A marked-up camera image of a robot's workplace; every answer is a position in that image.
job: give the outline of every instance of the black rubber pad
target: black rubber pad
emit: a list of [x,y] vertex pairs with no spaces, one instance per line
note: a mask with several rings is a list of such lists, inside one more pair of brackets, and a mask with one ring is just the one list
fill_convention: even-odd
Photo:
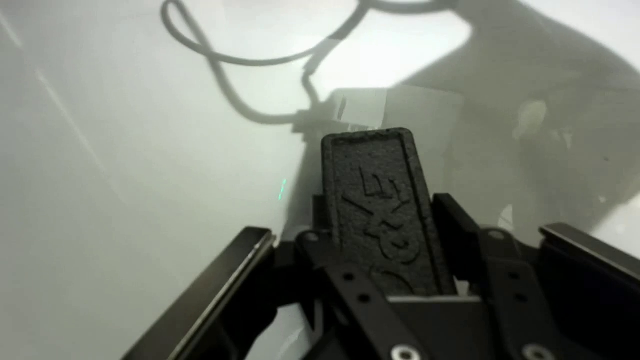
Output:
[[408,129],[321,140],[332,238],[383,293],[454,293]]

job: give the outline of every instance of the screw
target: screw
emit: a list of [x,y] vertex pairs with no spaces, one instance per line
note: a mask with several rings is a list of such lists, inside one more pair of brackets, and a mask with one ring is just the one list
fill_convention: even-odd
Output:
[[391,348],[391,360],[421,360],[419,352],[412,345],[397,343]]
[[554,352],[542,343],[527,343],[521,348],[526,360],[555,360]]

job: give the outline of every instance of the black wire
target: black wire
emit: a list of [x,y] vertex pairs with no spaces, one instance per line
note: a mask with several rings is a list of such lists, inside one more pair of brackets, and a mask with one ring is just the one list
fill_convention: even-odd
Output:
[[[182,0],[166,0],[159,8],[159,15],[161,15],[161,21],[163,25],[167,28],[170,33],[174,33],[170,24],[170,14],[167,14],[167,8],[170,4],[175,6],[175,9],[179,12],[179,15],[183,18],[187,29],[194,33],[194,38],[198,39],[198,44],[209,51],[212,50],[212,44],[205,39],[203,31],[199,29],[198,21],[192,18],[192,14],[187,12],[187,8],[182,4]],[[221,90],[221,94],[225,96],[225,99],[229,101],[229,106],[240,112],[243,118],[252,120],[252,121],[257,121],[257,123],[292,123],[295,120],[293,114],[284,114],[284,116],[271,116],[271,114],[262,114],[262,112],[256,112],[254,108],[249,108],[240,96],[238,92],[233,90],[233,86],[229,84],[219,60],[216,57],[208,57],[208,65],[209,69],[214,72],[214,77]]]
[[[229,56],[229,54],[221,54],[216,51],[214,46],[208,41],[208,38],[203,36],[201,28],[198,25],[198,21],[192,18],[192,14],[187,12],[187,8],[182,4],[182,0],[166,0],[161,4],[161,21],[166,25],[166,29],[186,47],[201,54],[208,57],[208,63],[212,67],[212,72],[216,74],[216,81],[221,90],[221,94],[225,96],[225,99],[248,120],[260,121],[260,123],[290,123],[295,120],[295,114],[284,114],[284,116],[269,116],[269,114],[262,114],[256,112],[254,108],[249,108],[240,96],[238,92],[232,87],[224,67],[219,61],[225,63],[236,63],[236,65],[276,65],[276,63],[286,63],[286,61],[293,61],[299,57],[310,57],[304,63],[304,74],[301,74],[301,87],[310,98],[311,108],[319,106],[319,98],[318,92],[310,80],[310,76],[319,67],[319,63],[323,61],[326,56],[329,56],[329,51],[341,41],[345,39],[352,29],[366,18],[366,14],[374,8],[380,12],[390,12],[390,14],[424,14],[424,12],[434,12],[439,9],[443,1],[454,1],[454,0],[434,0],[434,1],[419,1],[419,4],[391,4],[391,1],[380,1],[380,0],[357,0],[357,6],[354,8],[354,12],[350,14],[350,18],[345,18],[345,21],[341,21],[340,28],[336,28],[329,36],[326,36],[321,41],[318,41],[316,46],[297,51],[297,54],[290,54],[290,56],[279,56],[279,57],[260,57],[260,60],[252,60],[252,57],[238,57],[238,56]],[[175,6],[175,9],[182,14],[186,25],[190,28],[190,31],[194,33],[196,41],[190,39],[187,36],[183,36],[172,21],[172,15],[167,12],[170,4]]]
[[[177,6],[179,0],[167,0],[163,1],[161,8],[166,8],[166,4],[174,4]],[[183,44],[186,47],[205,56],[205,57],[214,57],[217,61],[225,61],[225,63],[236,63],[236,65],[276,65],[276,63],[286,63],[286,61],[293,61],[293,60],[299,60],[299,57],[308,57],[308,56],[313,56],[316,51],[321,54],[326,51],[328,47],[336,47],[336,44],[332,41],[341,41],[359,21],[362,18],[366,15],[368,12],[368,0],[357,0],[357,6],[355,9],[352,12],[352,15],[338,28],[333,29],[329,36],[326,36],[321,41],[318,41],[316,46],[308,47],[308,50],[301,50],[297,54],[290,54],[290,56],[279,56],[279,57],[238,57],[238,56],[229,56],[229,54],[224,54],[224,51],[216,51],[216,50],[209,50],[209,47],[203,47],[201,44],[190,39],[187,36],[183,36],[175,25],[174,21],[170,20],[170,15],[166,15],[166,28],[167,31],[179,41]]]

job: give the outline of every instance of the white surface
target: white surface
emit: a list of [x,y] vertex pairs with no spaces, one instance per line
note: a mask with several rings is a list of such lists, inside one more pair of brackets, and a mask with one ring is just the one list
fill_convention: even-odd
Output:
[[[263,57],[354,1],[187,6],[217,50]],[[313,76],[319,99],[390,87],[383,125],[413,129],[431,189],[530,241],[566,219],[640,256],[640,6],[530,6],[372,12]],[[225,69],[252,108],[295,114],[301,63]],[[242,118],[159,1],[0,1],[1,357],[121,355],[242,225],[304,221],[326,129]]]

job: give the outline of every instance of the cable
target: cable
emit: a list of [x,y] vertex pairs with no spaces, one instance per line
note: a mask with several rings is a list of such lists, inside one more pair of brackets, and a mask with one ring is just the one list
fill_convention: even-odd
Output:
[[[174,4],[174,6],[182,6],[177,4],[179,0],[166,0],[163,4]],[[183,36],[172,21],[170,15],[166,15],[167,21],[166,28],[167,31],[179,41],[183,44],[186,47],[205,56],[205,57],[214,57],[217,61],[225,61],[225,63],[236,63],[236,65],[276,65],[276,63],[286,63],[286,61],[293,61],[293,60],[299,60],[299,57],[308,57],[311,56],[313,51],[326,51],[326,47],[329,46],[329,41],[340,41],[343,39],[359,21],[362,18],[366,15],[368,12],[368,0],[357,0],[357,6],[355,9],[352,12],[352,15],[338,28],[333,29],[329,36],[326,36],[321,41],[318,41],[316,46],[308,47],[308,50],[301,50],[301,51],[295,51],[295,54],[290,54],[290,56],[279,56],[279,57],[238,57],[238,56],[229,56],[229,54],[224,54],[224,51],[214,51],[209,47],[203,47],[201,44],[190,39],[187,36]]]
[[[416,4],[394,4],[394,1],[380,1],[380,0],[357,0],[357,6],[354,8],[354,12],[345,18],[345,21],[341,21],[340,28],[336,28],[329,36],[326,36],[321,41],[318,41],[316,46],[297,51],[297,54],[290,54],[290,56],[279,56],[279,57],[238,57],[238,56],[229,56],[229,54],[221,54],[216,51],[214,46],[208,41],[208,38],[203,36],[203,31],[199,29],[198,21],[192,18],[192,14],[187,12],[187,8],[182,4],[182,0],[166,0],[161,4],[161,21],[166,25],[166,29],[186,47],[201,54],[203,57],[208,57],[208,63],[212,67],[212,72],[216,74],[216,81],[221,90],[221,94],[225,96],[225,99],[248,120],[260,121],[260,123],[290,123],[295,120],[295,114],[282,114],[282,116],[269,116],[269,114],[262,114],[256,112],[254,108],[249,108],[240,96],[238,92],[232,87],[224,67],[219,61],[225,63],[236,63],[236,65],[277,65],[277,63],[286,63],[286,61],[293,61],[299,57],[308,57],[308,61],[304,63],[304,74],[301,74],[301,87],[310,98],[310,106],[316,108],[319,106],[319,98],[318,92],[311,84],[311,74],[319,67],[319,63],[323,61],[326,56],[332,54],[332,50],[345,39],[352,29],[366,18],[366,14],[374,8],[380,12],[388,12],[388,14],[424,14],[424,12],[434,12],[442,8],[442,1],[445,0],[434,0],[434,1],[416,1]],[[167,12],[167,8],[175,6],[175,9],[182,14],[186,25],[192,29],[196,41],[187,36],[183,36],[172,21],[172,15]]]

